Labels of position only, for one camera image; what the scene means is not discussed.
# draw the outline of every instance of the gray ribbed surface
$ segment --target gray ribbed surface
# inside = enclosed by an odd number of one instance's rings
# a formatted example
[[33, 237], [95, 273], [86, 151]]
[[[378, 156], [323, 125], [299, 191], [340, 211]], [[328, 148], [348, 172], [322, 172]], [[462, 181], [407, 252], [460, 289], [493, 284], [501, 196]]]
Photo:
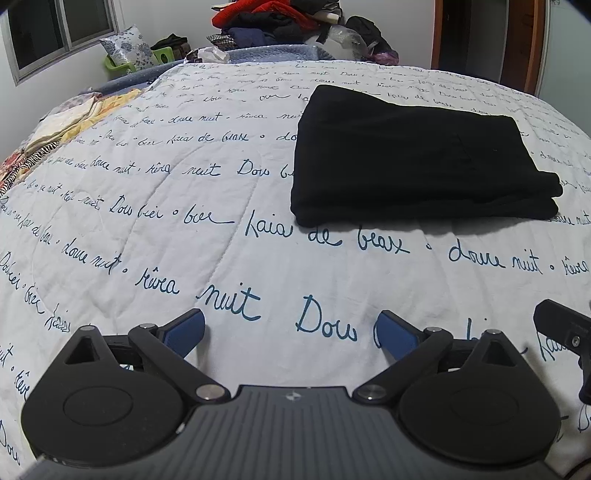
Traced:
[[382, 408], [343, 388], [243, 387], [222, 406], [199, 407], [184, 431], [152, 456], [85, 470], [48, 460], [23, 480], [557, 480], [548, 467], [460, 470], [410, 443]]

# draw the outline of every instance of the yellow fabric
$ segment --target yellow fabric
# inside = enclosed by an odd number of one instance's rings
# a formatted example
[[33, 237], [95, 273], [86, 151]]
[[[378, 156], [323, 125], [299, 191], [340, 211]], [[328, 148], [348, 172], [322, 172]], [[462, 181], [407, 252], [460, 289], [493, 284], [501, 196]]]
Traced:
[[128, 93], [124, 93], [123, 95], [108, 97], [100, 101], [101, 105], [99, 106], [97, 104], [95, 109], [93, 109], [93, 111], [91, 112], [91, 116], [85, 118], [84, 120], [81, 120], [76, 125], [66, 130], [66, 132], [61, 138], [61, 143], [63, 144], [65, 142], [70, 141], [79, 133], [92, 127], [94, 124], [97, 124], [111, 112], [136, 98], [140, 93], [142, 93], [141, 90], [134, 89]]
[[94, 97], [89, 98], [81, 105], [44, 118], [29, 139], [25, 147], [25, 155], [28, 156], [35, 150], [54, 141], [60, 135], [63, 135], [63, 132], [66, 132], [72, 125], [76, 125], [83, 118], [88, 117], [94, 102]]

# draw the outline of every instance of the floral pillowcase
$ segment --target floral pillowcase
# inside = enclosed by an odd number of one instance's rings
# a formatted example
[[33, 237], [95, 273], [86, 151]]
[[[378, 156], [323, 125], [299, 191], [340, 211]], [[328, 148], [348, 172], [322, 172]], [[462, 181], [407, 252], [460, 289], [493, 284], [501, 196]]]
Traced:
[[136, 70], [143, 70], [158, 65], [150, 46], [135, 25], [121, 33], [101, 38], [100, 43], [117, 66], [131, 63]]

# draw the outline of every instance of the bed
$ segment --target bed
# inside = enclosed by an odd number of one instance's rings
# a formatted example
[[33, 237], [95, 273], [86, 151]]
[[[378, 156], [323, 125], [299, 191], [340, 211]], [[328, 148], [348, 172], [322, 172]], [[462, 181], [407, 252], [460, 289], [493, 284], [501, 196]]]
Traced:
[[[322, 83], [512, 116], [537, 167], [560, 176], [560, 213], [297, 226], [297, 123]], [[589, 137], [550, 105], [453, 73], [346, 61], [172, 68], [0, 199], [2, 478], [34, 462], [20, 410], [72, 332], [126, 333], [192, 307], [207, 333], [187, 359], [232, 392], [351, 390], [388, 365], [374, 335], [383, 309], [457, 338], [502, 329], [560, 407], [548, 461], [565, 473], [589, 455], [591, 409], [577, 399], [577, 357], [538, 334], [532, 314], [546, 298], [589, 314], [590, 154]]]

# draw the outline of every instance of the wooden door frame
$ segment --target wooden door frame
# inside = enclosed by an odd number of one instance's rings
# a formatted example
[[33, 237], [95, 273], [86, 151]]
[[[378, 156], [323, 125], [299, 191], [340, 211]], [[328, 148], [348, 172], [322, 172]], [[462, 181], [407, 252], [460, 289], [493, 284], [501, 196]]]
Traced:
[[[524, 92], [535, 94], [538, 78], [540, 76], [540, 65], [544, 51], [544, 30], [546, 24], [546, 0], [534, 0], [534, 30], [531, 39], [530, 59], [528, 62], [527, 75], [525, 78]], [[439, 68], [439, 57], [441, 54], [441, 30], [443, 28], [443, 0], [435, 0], [435, 23], [433, 28], [433, 51], [431, 54], [431, 68]]]
[[439, 68], [441, 54], [441, 29], [443, 28], [443, 0], [435, 0], [435, 26], [433, 28], [433, 52], [431, 54], [431, 68]]

